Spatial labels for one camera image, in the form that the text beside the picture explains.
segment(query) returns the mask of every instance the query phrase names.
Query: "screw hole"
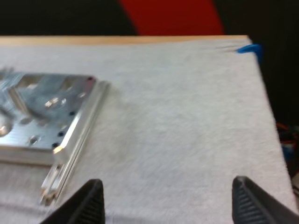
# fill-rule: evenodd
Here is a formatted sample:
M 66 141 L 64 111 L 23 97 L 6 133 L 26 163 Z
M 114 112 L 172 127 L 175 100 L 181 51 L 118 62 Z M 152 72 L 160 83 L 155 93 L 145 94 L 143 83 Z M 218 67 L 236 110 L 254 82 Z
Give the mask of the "screw hole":
M 38 135 L 33 135 L 32 137 L 29 138 L 29 144 L 34 145 L 41 139 L 40 136 Z
M 55 143 L 52 144 L 52 147 L 53 147 L 53 148 L 56 148 L 57 146 L 59 146 L 59 143 L 58 143 L 58 142 L 55 142 Z
M 29 124 L 31 121 L 32 121 L 31 118 L 23 118 L 23 119 L 20 121 L 20 124 L 22 124 L 22 125 L 27 125 L 27 124 Z
M 58 132 L 58 136 L 59 136 L 59 137 L 64 136 L 64 132 Z

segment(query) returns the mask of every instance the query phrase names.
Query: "blue clip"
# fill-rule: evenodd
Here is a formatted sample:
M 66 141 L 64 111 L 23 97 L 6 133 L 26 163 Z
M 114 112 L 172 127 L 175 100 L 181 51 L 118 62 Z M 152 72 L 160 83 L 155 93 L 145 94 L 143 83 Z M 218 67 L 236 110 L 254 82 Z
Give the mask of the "blue clip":
M 247 46 L 244 46 L 237 50 L 239 54 L 248 53 L 248 52 L 254 52 L 257 57 L 258 63 L 261 63 L 263 59 L 263 49 L 262 46 L 259 44 L 250 44 Z

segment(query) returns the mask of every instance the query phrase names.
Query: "table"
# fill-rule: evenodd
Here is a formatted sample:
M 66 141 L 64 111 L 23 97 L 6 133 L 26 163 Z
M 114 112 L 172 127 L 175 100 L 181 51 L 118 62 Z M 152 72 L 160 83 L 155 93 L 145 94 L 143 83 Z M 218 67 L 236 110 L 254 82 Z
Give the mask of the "table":
M 255 56 L 235 51 L 250 41 L 231 38 L 1 37 L 3 66 L 111 83 L 63 199 L 100 178 L 107 223 L 232 224 L 232 180 L 247 175 L 295 211 Z M 45 217 L 47 172 L 0 164 L 4 223 Z
M 241 38 L 244 35 L 220 36 L 1 36 L 0 45 L 40 45 L 40 44 L 132 44 L 132 43 L 164 43 L 195 40 L 217 40 Z

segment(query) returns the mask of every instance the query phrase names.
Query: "red fabric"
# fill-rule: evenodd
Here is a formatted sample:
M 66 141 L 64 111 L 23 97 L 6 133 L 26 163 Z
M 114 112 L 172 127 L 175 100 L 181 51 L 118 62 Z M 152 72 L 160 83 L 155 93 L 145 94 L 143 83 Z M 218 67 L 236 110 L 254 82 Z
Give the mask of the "red fabric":
M 211 0 L 119 0 L 140 35 L 222 35 Z

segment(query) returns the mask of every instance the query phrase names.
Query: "machined metal part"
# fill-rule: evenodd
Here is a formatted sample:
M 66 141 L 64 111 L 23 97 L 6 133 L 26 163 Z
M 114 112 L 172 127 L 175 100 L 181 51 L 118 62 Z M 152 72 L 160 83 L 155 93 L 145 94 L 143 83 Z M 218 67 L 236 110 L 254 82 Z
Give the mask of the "machined metal part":
M 50 165 L 41 203 L 60 195 L 85 146 L 108 83 L 94 77 L 0 73 L 0 161 Z

